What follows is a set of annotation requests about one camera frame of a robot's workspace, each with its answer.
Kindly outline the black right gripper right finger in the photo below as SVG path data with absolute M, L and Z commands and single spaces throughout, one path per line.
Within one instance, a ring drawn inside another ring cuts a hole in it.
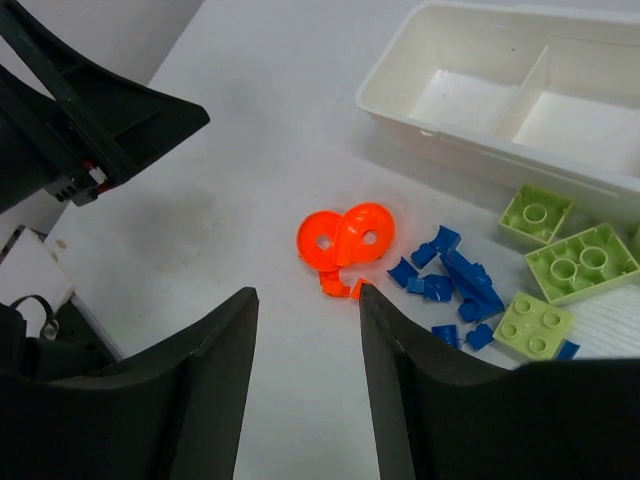
M 639 363 L 477 359 L 374 286 L 359 312 L 384 479 L 635 479 Z

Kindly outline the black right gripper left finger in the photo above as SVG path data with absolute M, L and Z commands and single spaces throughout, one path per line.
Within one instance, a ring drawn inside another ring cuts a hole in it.
M 230 479 L 255 352 L 245 287 L 201 320 L 104 364 L 99 349 L 33 338 L 1 309 L 5 479 Z

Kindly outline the large blue arch lego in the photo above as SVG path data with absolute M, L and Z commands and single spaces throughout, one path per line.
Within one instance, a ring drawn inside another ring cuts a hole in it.
M 448 302 L 457 291 L 462 303 L 458 313 L 465 323 L 480 323 L 505 310 L 491 277 L 479 263 L 467 260 L 457 247 L 461 236 L 443 225 L 435 238 L 421 244 L 411 253 L 410 259 L 416 267 L 424 268 L 438 258 L 445 275 L 428 274 L 411 281 L 407 290 L 415 290 L 423 297 L 438 302 Z

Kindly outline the green studded square lego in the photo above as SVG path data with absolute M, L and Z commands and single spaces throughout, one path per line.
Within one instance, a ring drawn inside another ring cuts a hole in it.
M 551 360 L 573 323 L 572 313 L 518 292 L 505 310 L 493 339 L 531 360 Z

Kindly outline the orange dome lego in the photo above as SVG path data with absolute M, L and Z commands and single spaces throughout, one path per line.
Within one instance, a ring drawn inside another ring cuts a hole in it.
M 296 248 L 302 261 L 318 272 L 346 267 L 349 262 L 338 254 L 337 232 L 343 215 L 330 210 L 311 213 L 300 224 Z
M 358 204 L 338 222 L 334 261 L 340 267 L 376 261 L 389 250 L 394 236 L 394 217 L 386 207 L 373 202 Z

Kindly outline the green long lego upside-down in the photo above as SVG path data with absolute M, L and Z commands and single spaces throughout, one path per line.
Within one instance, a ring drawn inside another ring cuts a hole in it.
M 613 226 L 603 223 L 524 255 L 553 306 L 579 302 L 639 279 L 639 263 Z

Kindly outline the green square lego upside-down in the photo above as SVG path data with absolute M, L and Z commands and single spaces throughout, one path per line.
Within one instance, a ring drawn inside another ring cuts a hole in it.
M 543 188 L 523 184 L 498 222 L 506 235 L 539 248 L 551 244 L 562 230 L 574 200 Z

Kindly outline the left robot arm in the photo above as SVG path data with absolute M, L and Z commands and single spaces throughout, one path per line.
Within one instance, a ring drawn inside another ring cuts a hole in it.
M 3 211 L 39 190 L 61 203 L 91 203 L 210 121 L 202 106 L 90 61 L 17 1 L 1 4 L 1 36 L 48 91 L 1 71 Z

